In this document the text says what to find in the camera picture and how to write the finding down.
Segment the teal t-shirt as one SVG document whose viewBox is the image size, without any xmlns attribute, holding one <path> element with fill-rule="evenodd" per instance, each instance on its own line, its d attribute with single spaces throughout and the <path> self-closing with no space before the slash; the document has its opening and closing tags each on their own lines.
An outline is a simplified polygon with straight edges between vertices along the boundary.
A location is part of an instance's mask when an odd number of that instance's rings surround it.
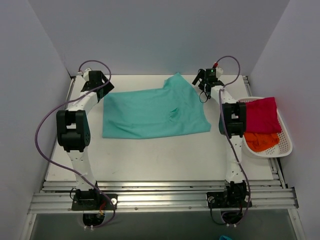
<svg viewBox="0 0 320 240">
<path fill-rule="evenodd" d="M 154 139 L 210 130 L 203 103 L 180 73 L 161 88 L 114 92 L 103 99 L 105 139 Z"/>
</svg>

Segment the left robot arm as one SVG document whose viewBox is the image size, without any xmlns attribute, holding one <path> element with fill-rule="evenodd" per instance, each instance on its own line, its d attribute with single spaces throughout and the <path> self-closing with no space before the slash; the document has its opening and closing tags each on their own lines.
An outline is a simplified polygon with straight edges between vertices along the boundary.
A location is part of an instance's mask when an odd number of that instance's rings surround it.
<svg viewBox="0 0 320 240">
<path fill-rule="evenodd" d="M 101 197 L 93 187 L 97 186 L 97 181 L 88 156 L 91 132 L 87 115 L 114 86 L 100 70 L 88 68 L 80 77 L 85 83 L 79 98 L 70 102 L 65 110 L 56 113 L 57 141 L 70 158 L 72 169 L 76 171 L 75 200 L 95 210 L 100 206 Z"/>
</svg>

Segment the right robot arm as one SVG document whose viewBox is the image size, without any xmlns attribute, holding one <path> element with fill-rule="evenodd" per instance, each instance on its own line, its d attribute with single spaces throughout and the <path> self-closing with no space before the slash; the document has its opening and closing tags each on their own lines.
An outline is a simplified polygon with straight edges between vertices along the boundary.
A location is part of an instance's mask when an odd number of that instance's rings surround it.
<svg viewBox="0 0 320 240">
<path fill-rule="evenodd" d="M 242 141 L 247 126 L 246 104 L 237 101 L 220 80 L 223 70 L 219 67 L 199 69 L 192 84 L 198 85 L 206 100 L 214 99 L 219 104 L 218 128 L 226 137 L 226 176 L 223 203 L 234 206 L 246 198 L 246 176 L 242 171 Z"/>
</svg>

